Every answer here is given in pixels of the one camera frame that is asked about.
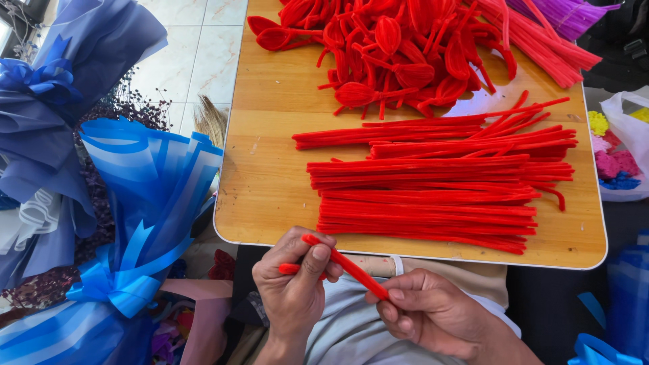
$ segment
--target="blue wrapping paper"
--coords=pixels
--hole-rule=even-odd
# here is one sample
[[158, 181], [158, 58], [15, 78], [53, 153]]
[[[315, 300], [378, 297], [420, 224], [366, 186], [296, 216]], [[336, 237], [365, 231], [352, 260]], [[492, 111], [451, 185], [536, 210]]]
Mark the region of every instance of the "blue wrapping paper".
[[100, 119], [81, 138], [111, 196], [114, 244], [79, 267], [68, 301], [0, 329], [3, 364], [149, 364], [148, 313], [168, 267], [191, 243], [191, 224], [222, 161], [203, 134]]
[[[60, 223], [73, 227], [37, 238], [33, 250], [0, 255], [2, 288], [70, 265], [73, 233], [85, 238], [95, 231], [72, 128], [135, 63], [165, 46], [166, 36], [160, 22], [133, 0], [61, 0], [33, 65], [0, 60], [0, 154], [9, 161], [0, 190], [20, 203], [40, 188], [61, 194], [69, 209]], [[47, 249], [39, 242], [47, 242]], [[23, 269], [7, 269], [16, 257]]]

